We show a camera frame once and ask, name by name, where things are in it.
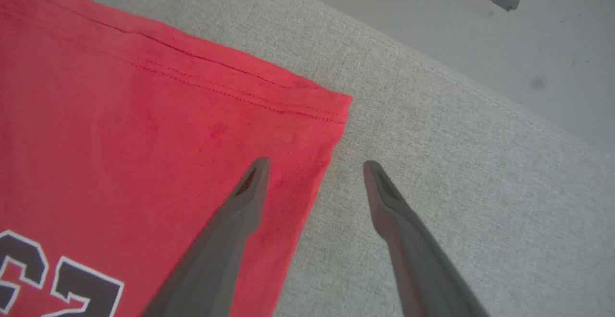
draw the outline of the gray couch cushion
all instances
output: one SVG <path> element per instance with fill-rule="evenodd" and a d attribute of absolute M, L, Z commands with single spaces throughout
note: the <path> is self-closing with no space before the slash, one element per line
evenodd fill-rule
<path fill-rule="evenodd" d="M 316 0 L 96 1 L 355 98 L 276 315 L 401 315 L 366 159 L 493 316 L 615 315 L 615 173 L 583 143 Z"/>

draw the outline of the number 7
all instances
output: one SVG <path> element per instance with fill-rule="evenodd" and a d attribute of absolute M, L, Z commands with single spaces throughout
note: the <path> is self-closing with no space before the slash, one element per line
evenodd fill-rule
<path fill-rule="evenodd" d="M 71 308 L 42 317 L 113 317 L 122 295 L 123 282 L 62 256 L 55 267 L 51 295 L 67 304 L 75 299 L 81 308 Z"/>

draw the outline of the seam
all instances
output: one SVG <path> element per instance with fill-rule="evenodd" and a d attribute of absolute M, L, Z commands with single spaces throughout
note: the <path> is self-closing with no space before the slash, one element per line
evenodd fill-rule
<path fill-rule="evenodd" d="M 424 68 L 424 69 L 428 70 L 429 72 L 433 72 L 434 74 L 436 74 L 440 78 L 443 78 L 444 80 L 446 80 L 446 81 L 448 81 L 448 82 L 450 82 L 450 83 L 452 83 L 452 84 L 454 84 L 454 85 L 456 85 L 458 87 L 461 87 L 461 88 L 465 89 L 466 91 L 470 92 L 472 95 L 477 96 L 481 100 L 484 100 L 485 102 L 487 102 L 490 105 L 496 107 L 497 109 L 505 111 L 508 115 L 512 116 L 513 118 L 516 118 L 517 120 L 519 120 L 523 124 L 528 125 L 529 127 L 531 127 L 531 129 L 535 129 L 535 130 L 539 131 L 540 133 L 546 135 L 547 137 L 556 140 L 556 142 L 558 142 L 560 144 L 563 144 L 567 148 L 569 148 L 569 149 L 573 150 L 574 152 L 582 155 L 582 157 L 584 157 L 584 158 L 586 158 L 586 159 L 588 159 L 590 161 L 594 161 L 595 159 L 597 159 L 597 158 L 594 158 L 594 157 L 592 157 L 592 158 L 588 157 L 586 155 L 586 153 L 581 151 L 578 147 L 572 146 L 571 144 L 568 144 L 568 143 L 563 143 L 560 138 L 557 138 L 557 137 L 555 137 L 555 135 L 553 135 L 553 131 L 551 131 L 549 129 L 544 129 L 544 127 L 542 127 L 542 126 L 536 126 L 535 124 L 532 124 L 532 123 L 528 122 L 527 120 L 523 119 L 523 118 L 526 118 L 526 116 L 521 115 L 521 113 L 518 110 L 515 110 L 514 108 L 510 107 L 509 105 L 503 104 L 501 101 L 496 100 L 492 96 L 489 96 L 488 94 L 486 94 L 485 92 L 483 92 L 483 91 L 481 91 L 479 89 L 475 89 L 473 87 L 470 87 L 466 83 L 463 83 L 463 82 L 460 82 L 460 81 L 456 81 L 456 80 L 453 80 L 453 79 L 451 79 L 451 78 L 449 78 L 447 76 L 444 76 L 444 74 L 442 74 L 442 72 L 436 70 L 435 68 L 433 68 L 431 66 L 425 65 L 419 59 L 417 59 L 417 57 L 413 56 L 410 52 L 407 52 L 406 50 L 402 50 L 401 48 L 399 48 L 397 45 L 395 45 L 393 43 L 389 43 L 387 41 L 383 42 L 374 33 L 365 30 L 365 28 L 362 28 L 362 27 L 360 27 L 360 26 L 358 26 L 357 24 L 354 24 L 354 23 L 343 22 L 340 18 L 333 17 L 332 15 L 330 15 L 328 13 L 322 12 L 320 9 L 316 8 L 316 6 L 313 6 L 312 4 L 309 4 L 309 3 L 305 2 L 305 0 L 296 0 L 296 1 L 298 1 L 299 4 L 301 4 L 301 6 L 303 6 L 303 8 L 307 8 L 307 9 L 311 9 L 313 11 L 316 11 L 317 13 L 320 13 L 321 15 L 324 15 L 328 19 L 331 19 L 331 20 L 335 21 L 336 23 L 341 24 L 346 29 L 350 29 L 350 30 L 354 30 L 354 31 L 358 32 L 359 35 L 363 35 L 367 40 L 371 41 L 372 43 L 375 43 L 377 46 L 393 50 L 393 52 L 395 52 L 399 56 L 404 57 L 406 59 L 409 59 L 411 61 L 414 61 L 421 68 Z M 604 165 L 601 165 L 601 167 L 603 169 L 611 172 L 611 170 L 609 168 L 606 168 Z"/>
<path fill-rule="evenodd" d="M 69 28 L 65 28 L 63 26 L 59 26 L 59 25 L 57 25 L 55 23 L 48 22 L 47 20 L 42 20 L 40 18 L 37 18 L 36 20 L 28 20 L 28 19 L 26 19 L 26 14 L 25 13 L 19 13 L 19 12 L 8 13 L 8 12 L 4 12 L 4 11 L 0 11 L 0 13 L 2 13 L 4 15 L 8 15 L 9 17 L 16 18 L 18 20 L 27 21 L 30 24 L 38 24 L 39 27 L 45 28 L 45 29 L 48 29 L 48 30 L 58 29 L 58 30 L 61 30 L 61 31 L 64 31 L 64 32 L 67 32 L 67 33 L 72 33 L 72 34 L 75 34 L 75 35 L 77 34 L 76 32 L 71 31 Z M 119 59 L 121 61 L 130 63 L 130 61 L 127 61 L 126 59 L 123 59 L 123 58 L 117 56 L 116 54 L 114 54 L 112 52 L 109 52 L 107 50 L 101 50 L 100 48 L 96 48 L 95 46 L 93 46 L 91 44 L 92 41 L 86 41 L 84 39 L 77 39 L 77 38 L 74 38 L 74 37 L 66 37 L 66 36 L 63 36 L 63 35 L 61 35 L 61 36 L 64 37 L 65 39 L 70 39 L 71 41 L 79 42 L 79 43 L 83 44 L 84 46 L 89 47 L 91 49 L 98 50 L 99 52 L 101 52 L 103 54 L 108 54 L 109 56 L 115 57 L 116 59 Z M 145 62 L 148 62 L 148 63 L 152 63 L 153 65 L 157 65 L 158 67 L 165 68 L 165 69 L 167 69 L 169 71 L 176 72 L 176 73 L 181 74 L 183 76 L 202 79 L 200 76 L 195 76 L 193 74 L 188 74 L 188 73 L 182 72 L 180 70 L 177 70 L 175 68 L 167 67 L 165 65 L 162 65 L 161 63 L 158 63 L 156 61 L 152 61 L 152 60 L 144 58 L 144 57 L 140 57 L 140 56 L 137 56 L 137 55 L 134 55 L 134 54 L 129 54 L 129 55 L 130 55 L 130 57 L 132 57 L 134 59 L 140 59 L 142 61 L 145 61 Z M 341 114 L 341 113 L 336 113 L 334 111 L 327 111 L 327 110 L 323 110 L 323 109 L 318 109 L 316 107 L 312 107 L 312 106 L 309 106 L 309 105 L 298 105 L 298 104 L 295 104 L 295 103 L 273 102 L 273 101 L 269 100 L 268 98 L 262 98 L 260 96 L 254 95 L 254 94 L 250 94 L 250 92 L 246 92 L 246 91 L 243 91 L 243 90 L 240 90 L 240 89 L 236 89 L 234 87 L 231 87 L 230 85 L 225 85 L 223 83 L 218 83 L 216 81 L 211 81 L 211 80 L 204 80 L 204 81 L 206 83 L 211 83 L 211 84 L 214 84 L 214 85 L 220 85 L 221 87 L 224 87 L 226 89 L 233 90 L 233 91 L 236 91 L 236 92 L 240 92 L 240 93 L 242 93 L 242 94 L 244 94 L 246 96 L 250 96 L 251 98 L 259 98 L 260 100 L 263 100 L 264 102 L 270 103 L 271 105 L 287 106 L 287 107 L 301 107 L 301 108 L 304 108 L 304 109 L 314 110 L 314 111 L 318 111 L 318 112 L 321 112 L 321 113 L 327 113 L 327 114 L 331 114 L 331 115 L 334 115 L 334 116 L 347 116 L 347 114 L 344 115 L 344 114 Z"/>
<path fill-rule="evenodd" d="M 9 17 L 13 17 L 10 13 L 6 13 L 6 12 L 4 12 L 4 11 L 2 11 L 2 12 L 0 12 L 0 13 L 3 13 L 4 15 L 8 15 Z M 42 28 L 45 28 L 45 29 L 48 29 L 48 30 L 50 29 L 50 28 L 48 28 L 48 27 L 46 27 L 46 26 L 44 26 L 44 25 L 41 25 L 41 24 L 39 24 L 38 26 L 39 26 L 39 27 L 42 27 Z M 337 121 L 337 120 L 332 120 L 332 119 L 329 119 L 329 118 L 323 118 L 323 117 L 320 117 L 320 116 L 315 116 L 315 115 L 311 115 L 311 114 L 307 114 L 307 113 L 302 113 L 302 112 L 300 112 L 300 111 L 290 111 L 290 110 L 279 110 L 279 109 L 273 109 L 273 108 L 271 108 L 271 107 L 267 107 L 266 105 L 263 105 L 263 104 L 261 104 L 261 103 L 252 102 L 252 101 L 247 100 L 247 99 L 245 99 L 245 98 L 239 98 L 238 96 L 235 96 L 235 95 L 232 95 L 232 94 L 228 94 L 227 92 L 223 92 L 223 91 L 220 91 L 220 90 L 217 90 L 217 89 L 211 88 L 211 87 L 206 87 L 206 86 L 204 86 L 204 85 L 199 85 L 199 84 L 196 84 L 196 83 L 193 83 L 193 82 L 190 82 L 190 81 L 187 81 L 187 80 L 181 79 L 181 78 L 177 78 L 176 76 L 173 76 L 173 75 L 171 75 L 171 74 L 167 74 L 167 73 L 164 73 L 164 72 L 160 72 L 160 71 L 158 71 L 158 70 L 154 70 L 154 69 L 149 68 L 149 67 L 145 67 L 145 66 L 142 66 L 142 65 L 138 65 L 138 64 L 136 64 L 136 63 L 133 63 L 132 61 L 126 61 L 125 59 L 121 59 L 120 57 L 117 57 L 116 55 L 114 55 L 114 54 L 112 54 L 112 53 L 105 52 L 105 51 L 100 50 L 100 49 L 98 49 L 98 48 L 92 47 L 92 46 L 90 46 L 90 45 L 89 45 L 89 44 L 87 44 L 87 43 L 81 42 L 79 39 L 74 39 L 74 38 L 72 38 L 72 37 L 66 37 L 66 36 L 64 36 L 64 35 L 62 35 L 62 34 L 59 34 L 59 35 L 60 35 L 61 37 L 64 37 L 65 39 L 68 39 L 68 40 L 70 40 L 70 41 L 77 42 L 77 43 L 79 43 L 79 44 L 83 44 L 85 47 L 88 47 L 88 48 L 90 48 L 90 49 L 96 50 L 96 51 L 101 52 L 101 53 L 103 53 L 103 54 L 105 54 L 105 55 L 111 56 L 111 57 L 113 57 L 113 58 L 117 59 L 118 61 L 122 61 L 123 63 L 128 63 L 129 65 L 132 65 L 132 66 L 134 66 L 134 67 L 142 68 L 143 70 L 146 70 L 146 71 L 148 71 L 148 72 L 153 72 L 153 73 L 156 73 L 156 74 L 160 74 L 160 75 L 162 75 L 162 76 L 166 76 L 166 77 L 168 77 L 168 78 L 175 79 L 176 81 L 180 81 L 180 82 L 185 83 L 185 84 L 188 84 L 188 85 L 193 85 L 193 86 L 195 86 L 195 87 L 200 87 L 200 88 L 202 88 L 202 89 L 206 89 L 206 90 L 209 90 L 209 91 L 213 91 L 213 92 L 216 92 L 217 94 L 221 94 L 221 95 L 224 95 L 224 96 L 228 96 L 229 98 L 235 98 L 235 99 L 237 99 L 237 100 L 241 100 L 241 101 L 244 101 L 244 102 L 250 103 L 250 104 L 252 104 L 252 105 L 257 105 L 257 106 L 263 107 L 263 108 L 265 108 L 265 109 L 268 109 L 268 110 L 270 110 L 270 111 L 274 111 L 275 113 L 278 113 L 278 114 L 292 114 L 292 115 L 299 115 L 299 116 L 305 116 L 305 117 L 308 117 L 308 118 L 313 118 L 313 119 L 316 119 L 316 120 L 324 120 L 325 122 L 333 122 L 333 123 L 335 123 L 335 124 L 341 124 L 341 125 L 344 125 L 344 124 L 345 124 L 345 122 L 339 122 L 339 121 Z M 222 85 L 222 84 L 220 84 L 220 83 L 216 83 L 216 82 L 211 82 L 211 83 L 212 83 L 212 84 L 216 84 L 216 85 L 221 85 L 221 86 L 223 86 L 223 87 L 226 87 L 226 85 Z"/>
<path fill-rule="evenodd" d="M 84 15 L 84 14 L 82 14 L 82 13 L 79 13 L 79 12 L 73 11 L 72 9 L 66 8 L 66 7 L 64 7 L 64 6 L 62 6 L 62 5 L 59 5 L 59 4 L 55 4 L 55 3 L 53 3 L 53 2 L 49 2 L 49 1 L 47 1 L 47 0 L 38 0 L 38 1 L 44 2 L 44 3 L 46 3 L 46 4 L 50 4 L 50 5 L 55 6 L 55 7 L 57 7 L 57 8 L 61 8 L 61 9 L 65 10 L 65 11 L 67 11 L 67 12 L 73 13 L 73 14 L 75 14 L 75 15 L 79 15 L 79 17 L 83 17 L 84 19 L 91 20 L 91 21 L 93 21 L 93 22 L 95 22 L 95 23 L 97 23 L 97 24 L 101 24 L 101 25 L 103 25 L 103 26 L 107 26 L 107 27 L 112 28 L 112 29 L 114 29 L 114 30 L 117 30 L 117 31 L 119 31 L 119 32 L 121 32 L 121 33 L 125 33 L 125 34 L 132 34 L 132 35 L 138 35 L 138 36 L 141 36 L 141 37 L 145 37 L 145 38 L 147 38 L 147 39 L 151 39 L 152 41 L 154 41 L 154 42 L 156 42 L 156 43 L 159 43 L 159 44 L 162 44 L 162 45 L 167 46 L 167 47 L 169 47 L 169 48 L 172 48 L 173 50 L 177 50 L 178 52 L 180 52 L 180 53 L 182 53 L 182 54 L 186 54 L 186 55 L 187 55 L 187 56 L 189 56 L 189 57 L 194 57 L 194 58 L 196 58 L 196 59 L 202 59 L 202 60 L 204 60 L 204 61 L 209 61 L 209 62 L 212 62 L 212 63 L 216 63 L 216 64 L 221 65 L 221 66 L 224 66 L 224 67 L 226 67 L 226 68 L 230 68 L 231 70 L 235 70 L 235 71 L 238 71 L 238 72 L 242 72 L 242 73 L 248 74 L 248 75 L 250 75 L 250 76 L 256 77 L 256 78 L 258 78 L 258 79 L 262 79 L 263 81 L 266 81 L 266 82 L 271 83 L 272 85 L 276 85 L 276 86 L 278 86 L 278 87 L 283 87 L 283 88 L 285 88 L 285 89 L 305 89 L 305 87 L 300 87 L 300 86 L 297 86 L 297 87 L 292 87 L 292 86 L 287 86 L 287 85 L 281 85 L 281 84 L 276 83 L 276 82 L 274 82 L 274 81 L 271 81 L 271 80 L 268 80 L 268 79 L 266 79 L 266 78 L 263 78 L 263 77 L 259 76 L 258 74 L 254 74 L 254 73 L 251 73 L 251 72 L 248 72 L 248 71 L 244 71 L 244 70 L 241 70 L 240 68 L 236 68 L 236 67 L 233 67 L 233 66 L 227 65 L 226 63 L 222 63 L 222 62 L 219 62 L 219 61 L 215 61 L 215 60 L 213 60 L 213 59 L 209 59 L 209 58 L 206 58 L 206 57 L 198 56 L 197 54 L 193 54 L 193 53 L 191 53 L 191 52 L 188 52 L 187 50 L 183 50 L 183 49 L 181 49 L 181 48 L 177 48 L 177 47 L 175 47 L 175 46 L 173 46 L 173 45 L 171 45 L 171 44 L 169 44 L 169 43 L 165 43 L 165 42 L 161 41 L 160 39 L 156 39 L 155 37 L 151 37 L 151 36 L 149 36 L 149 35 L 147 35 L 147 34 L 145 34 L 145 33 L 140 33 L 140 32 L 131 32 L 130 30 L 125 30 L 125 29 L 122 29 L 122 28 L 118 28 L 118 27 L 113 26 L 113 25 L 111 25 L 111 24 L 107 24 L 107 23 L 105 23 L 105 22 L 101 22 L 101 21 L 99 21 L 99 20 L 96 20 L 96 19 L 90 18 L 90 17 L 88 17 L 88 16 L 86 16 L 86 15 Z"/>

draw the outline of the black and white number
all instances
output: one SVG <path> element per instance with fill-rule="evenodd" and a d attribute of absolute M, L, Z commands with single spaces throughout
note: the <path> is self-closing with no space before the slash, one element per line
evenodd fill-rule
<path fill-rule="evenodd" d="M 82 302 L 73 308 L 42 317 L 112 317 L 122 295 L 123 282 L 62 256 L 55 268 L 51 295 L 66 303 Z"/>
<path fill-rule="evenodd" d="M 0 232 L 0 312 L 9 314 L 17 299 L 20 286 L 2 280 L 7 265 L 11 263 L 22 269 L 19 280 L 41 289 L 49 269 L 40 244 L 11 230 Z"/>

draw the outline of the red fabric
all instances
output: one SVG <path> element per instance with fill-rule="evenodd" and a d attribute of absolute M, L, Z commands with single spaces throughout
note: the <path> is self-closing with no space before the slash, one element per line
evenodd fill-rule
<path fill-rule="evenodd" d="M 4 260 L 9 315 L 83 307 L 50 294 L 61 258 L 121 282 L 114 315 L 138 315 L 257 157 L 270 188 L 231 316 L 272 315 L 350 102 L 89 0 L 0 0 L 0 232 L 48 263 L 38 289 Z"/>

